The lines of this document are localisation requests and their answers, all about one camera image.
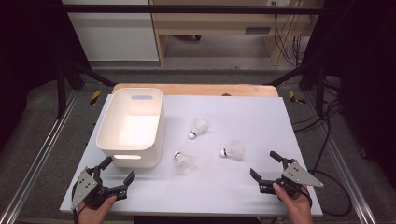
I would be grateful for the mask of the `white shuttlecock with blue band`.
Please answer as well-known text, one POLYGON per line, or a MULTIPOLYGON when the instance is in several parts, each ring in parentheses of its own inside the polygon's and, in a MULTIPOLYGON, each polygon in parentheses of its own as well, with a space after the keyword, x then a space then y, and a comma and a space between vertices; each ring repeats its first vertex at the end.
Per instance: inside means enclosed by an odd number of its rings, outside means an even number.
POLYGON ((244 148, 241 144, 231 144, 219 151, 219 155, 222 158, 229 158, 233 160, 241 161, 244 159, 244 148))
POLYGON ((195 121, 193 127, 188 133, 190 139, 194 139, 197 135, 205 132, 208 129, 208 123, 203 119, 198 119, 195 121))
POLYGON ((177 169, 181 175, 189 173, 194 168, 193 162, 180 151, 177 151, 175 153, 174 158, 176 161, 177 169))

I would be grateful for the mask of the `black metal frame strut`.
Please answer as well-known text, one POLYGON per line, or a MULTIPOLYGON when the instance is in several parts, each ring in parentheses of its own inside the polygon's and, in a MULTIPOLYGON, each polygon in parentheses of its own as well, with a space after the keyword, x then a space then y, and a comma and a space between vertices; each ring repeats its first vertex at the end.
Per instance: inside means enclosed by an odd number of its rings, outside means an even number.
POLYGON ((276 87, 283 82, 296 77, 297 75, 302 75, 302 79, 300 81, 299 87, 302 91, 309 91, 313 85, 316 85, 316 101, 315 101, 315 109, 318 116, 323 119, 324 118, 324 69, 321 65, 320 60, 311 60, 307 63, 300 65, 299 67, 291 70, 286 75, 275 79, 268 83, 269 86, 276 87))
POLYGON ((58 114, 59 119, 66 110, 66 96, 65 96, 65 82, 68 81, 73 90, 81 90, 85 83, 81 78, 81 74, 88 75, 89 77, 99 81, 100 83, 114 87, 116 82, 113 82, 101 75, 95 73, 90 67, 84 66, 75 61, 63 61, 58 65, 56 71, 56 82, 58 92, 58 114))

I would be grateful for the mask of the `white cabinet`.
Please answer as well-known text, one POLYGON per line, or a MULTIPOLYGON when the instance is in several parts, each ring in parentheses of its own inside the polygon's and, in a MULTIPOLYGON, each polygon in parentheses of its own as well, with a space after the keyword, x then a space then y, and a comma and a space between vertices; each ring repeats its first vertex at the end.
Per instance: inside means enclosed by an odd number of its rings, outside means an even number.
POLYGON ((149 13, 69 13, 90 62, 158 61, 149 13))

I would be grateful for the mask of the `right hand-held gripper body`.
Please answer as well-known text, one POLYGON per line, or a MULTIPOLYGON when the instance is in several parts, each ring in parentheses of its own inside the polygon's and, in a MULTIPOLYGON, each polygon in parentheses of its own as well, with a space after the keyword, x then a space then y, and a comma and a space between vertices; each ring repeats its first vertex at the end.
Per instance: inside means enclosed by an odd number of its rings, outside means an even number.
POLYGON ((296 160, 277 158, 276 161, 283 165, 284 170, 277 180, 263 180, 258 176, 260 193, 275 195, 274 183, 281 186, 291 198, 300 194, 303 185, 323 187, 323 183, 308 173, 296 160))

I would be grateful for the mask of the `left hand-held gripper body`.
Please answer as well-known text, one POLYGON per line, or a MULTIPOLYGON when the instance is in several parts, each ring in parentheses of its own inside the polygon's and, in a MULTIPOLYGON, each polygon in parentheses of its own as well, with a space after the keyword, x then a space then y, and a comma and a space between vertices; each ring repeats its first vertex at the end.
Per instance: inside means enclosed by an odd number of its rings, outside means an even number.
POLYGON ((99 167, 84 169, 72 189, 72 202, 70 208, 76 209, 85 203, 90 209, 98 209, 107 198, 116 196, 116 200, 127 198, 128 179, 116 187, 106 187, 101 179, 102 169, 99 167))

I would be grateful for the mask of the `light wooden desk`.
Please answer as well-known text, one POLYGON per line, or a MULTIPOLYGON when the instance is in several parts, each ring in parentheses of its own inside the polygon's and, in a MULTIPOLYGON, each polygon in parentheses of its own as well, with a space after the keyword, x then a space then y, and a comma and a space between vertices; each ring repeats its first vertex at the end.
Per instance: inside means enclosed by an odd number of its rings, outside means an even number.
MULTIPOLYGON (((148 0, 151 5, 321 7, 325 0, 148 0)), ((295 36, 310 36, 316 15, 154 13, 157 35, 260 36, 274 66, 287 56, 295 36)))

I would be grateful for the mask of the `person's right hand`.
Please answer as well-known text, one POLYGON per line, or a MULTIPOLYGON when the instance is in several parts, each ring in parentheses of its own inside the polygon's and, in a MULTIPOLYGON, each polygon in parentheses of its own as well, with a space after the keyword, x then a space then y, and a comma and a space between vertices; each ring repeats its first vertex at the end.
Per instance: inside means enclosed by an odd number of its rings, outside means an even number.
POLYGON ((311 202, 304 196, 308 194, 306 186, 301 187, 301 193, 292 199, 287 192, 277 183, 273 184, 277 197, 285 204, 290 224, 314 224, 311 215, 311 202))

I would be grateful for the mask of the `black metal crossbar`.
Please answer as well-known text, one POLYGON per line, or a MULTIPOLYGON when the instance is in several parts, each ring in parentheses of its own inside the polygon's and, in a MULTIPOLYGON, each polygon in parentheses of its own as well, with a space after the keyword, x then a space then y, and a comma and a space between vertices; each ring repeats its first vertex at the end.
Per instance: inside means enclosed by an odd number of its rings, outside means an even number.
POLYGON ((323 7, 239 7, 188 5, 61 5, 66 12, 81 13, 202 13, 202 14, 298 14, 326 12, 323 7))

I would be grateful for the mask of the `white plastic storage bin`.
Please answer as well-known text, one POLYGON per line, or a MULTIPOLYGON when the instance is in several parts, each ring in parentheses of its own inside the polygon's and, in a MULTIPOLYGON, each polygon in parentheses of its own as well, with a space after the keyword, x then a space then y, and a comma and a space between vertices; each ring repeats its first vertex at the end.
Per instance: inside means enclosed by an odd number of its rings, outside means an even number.
POLYGON ((96 145, 120 168, 152 168, 162 155, 163 92, 123 88, 111 94, 96 145))

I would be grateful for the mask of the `black curtain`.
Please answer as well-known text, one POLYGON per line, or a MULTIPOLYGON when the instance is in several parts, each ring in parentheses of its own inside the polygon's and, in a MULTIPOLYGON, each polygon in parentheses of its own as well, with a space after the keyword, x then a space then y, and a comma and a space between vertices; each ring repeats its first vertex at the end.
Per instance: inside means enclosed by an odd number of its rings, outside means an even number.
POLYGON ((364 147, 396 182, 396 0, 324 0, 304 58, 326 43, 320 66, 341 79, 341 95, 364 147))
POLYGON ((63 56, 89 64, 63 0, 0 0, 0 151, 10 139, 32 89, 56 78, 63 56))

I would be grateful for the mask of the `aluminium floor rail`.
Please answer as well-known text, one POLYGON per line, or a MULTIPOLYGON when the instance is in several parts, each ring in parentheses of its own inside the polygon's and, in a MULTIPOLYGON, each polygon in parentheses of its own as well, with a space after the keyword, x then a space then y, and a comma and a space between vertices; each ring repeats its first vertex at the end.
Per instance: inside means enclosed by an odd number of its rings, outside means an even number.
POLYGON ((346 192, 351 198, 352 206, 361 222, 361 224, 377 224, 375 216, 366 202, 361 189, 354 178, 351 170, 347 166, 346 161, 342 157, 338 146, 331 135, 331 128, 328 124, 329 119, 320 126, 320 131, 325 138, 325 146, 328 148, 330 157, 332 158, 333 165, 340 177, 346 192))
POLYGON ((71 90, 66 101, 64 112, 57 118, 52 125, 42 147, 35 156, 35 160, 30 166, 27 174, 22 180, 18 190, 14 194, 11 202, 0 216, 0 224, 14 224, 23 205, 25 204, 35 182, 37 181, 54 145, 66 124, 71 111, 73 110, 80 91, 71 90))

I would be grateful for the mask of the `person's left hand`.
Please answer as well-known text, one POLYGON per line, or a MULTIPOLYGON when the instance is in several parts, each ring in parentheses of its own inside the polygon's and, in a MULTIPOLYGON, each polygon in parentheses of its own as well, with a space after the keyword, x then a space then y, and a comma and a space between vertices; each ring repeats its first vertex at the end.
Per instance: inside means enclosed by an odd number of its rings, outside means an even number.
POLYGON ((112 208, 117 197, 107 198, 96 210, 90 209, 84 202, 78 205, 78 224, 104 224, 107 213, 112 208))

